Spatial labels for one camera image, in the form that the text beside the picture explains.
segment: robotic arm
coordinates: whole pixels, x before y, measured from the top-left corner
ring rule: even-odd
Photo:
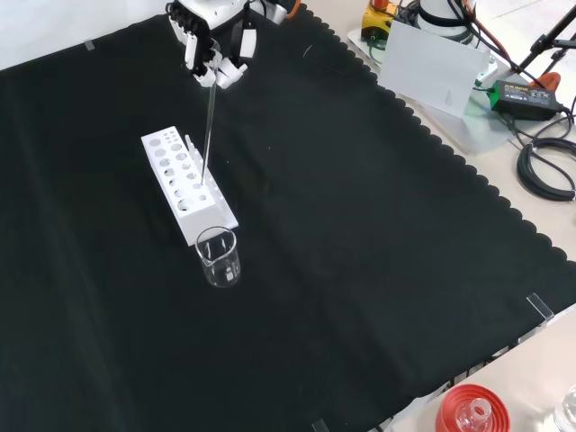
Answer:
[[[185,48],[184,62],[206,87],[227,88],[248,68],[257,43],[253,14],[281,23],[298,8],[299,0],[175,0],[166,12]],[[229,58],[223,58],[212,35],[232,27]]]

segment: power adapter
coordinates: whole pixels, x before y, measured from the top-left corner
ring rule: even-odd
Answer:
[[[488,98],[494,112],[516,120],[550,120],[563,108],[551,90],[501,80],[490,88]]]

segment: beige table surface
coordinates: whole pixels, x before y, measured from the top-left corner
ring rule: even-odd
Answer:
[[[576,384],[576,311],[462,383],[479,384],[495,392],[508,408],[512,432],[558,432],[552,411]],[[393,432],[434,432],[445,395],[394,424]]]
[[[335,31],[342,41],[348,44],[359,58],[370,65],[370,60],[347,40],[347,33],[360,27],[367,0],[306,0],[305,3],[315,15]],[[422,123],[432,130],[432,133],[442,138],[445,144],[450,145],[454,153],[463,156],[469,165],[478,170],[479,174],[486,176],[490,184],[498,187],[500,194],[510,200],[512,207],[522,212],[524,219],[534,223],[538,232],[548,236],[554,246],[563,249],[570,260],[576,261],[576,202],[548,202],[527,192],[516,178],[518,145],[509,142],[479,156],[465,155],[460,150],[462,146],[459,147],[459,143],[451,140],[437,124],[428,119],[416,103],[411,101],[407,103],[414,109],[415,115],[422,120]],[[576,140],[576,132],[571,134],[571,139]],[[576,178],[574,160],[558,155],[547,157]],[[534,165],[538,174],[544,180],[551,182],[551,185],[564,189],[568,187],[565,180],[563,181],[547,166],[537,161]]]

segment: black cloth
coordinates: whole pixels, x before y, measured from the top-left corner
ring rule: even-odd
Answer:
[[[240,282],[140,136],[201,147],[165,16],[0,73],[0,428],[366,431],[574,303],[576,271],[305,8],[219,90]],[[303,56],[310,47],[315,57]]]

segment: red bottle cap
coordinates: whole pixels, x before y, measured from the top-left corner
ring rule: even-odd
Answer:
[[[492,423],[486,432],[509,432],[510,415],[502,400],[492,391],[475,384],[464,384],[449,391],[436,415],[436,432],[460,432],[456,412],[463,403],[482,398],[492,406]]]
[[[388,0],[372,0],[372,6],[377,11],[385,11],[388,7]]]

